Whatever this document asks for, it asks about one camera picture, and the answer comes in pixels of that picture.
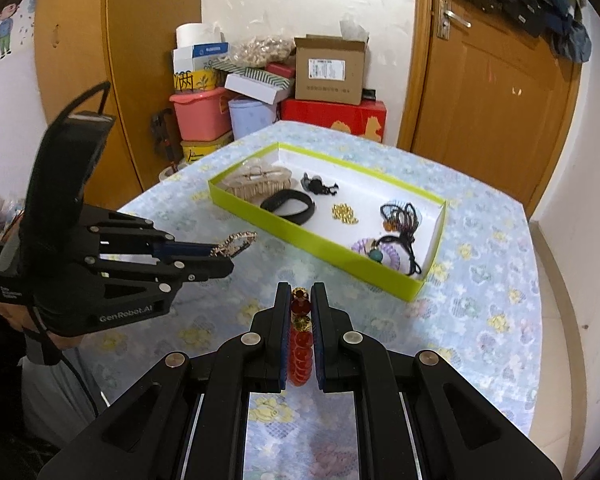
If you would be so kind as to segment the person's left hand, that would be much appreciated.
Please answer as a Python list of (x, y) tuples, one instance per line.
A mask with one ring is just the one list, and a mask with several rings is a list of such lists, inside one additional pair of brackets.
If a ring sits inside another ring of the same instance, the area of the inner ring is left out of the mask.
[[(23, 332), (24, 330), (32, 330), (32, 332), (38, 333), (38, 329), (35, 327), (32, 318), (25, 306), (19, 304), (3, 304), (0, 302), (0, 315), (9, 322), (14, 330)], [(47, 332), (50, 340), (53, 341), (54, 345), (60, 350), (67, 350), (70, 348), (76, 348), (84, 339), (84, 335), (76, 337), (63, 337), (58, 336), (52, 332)]]

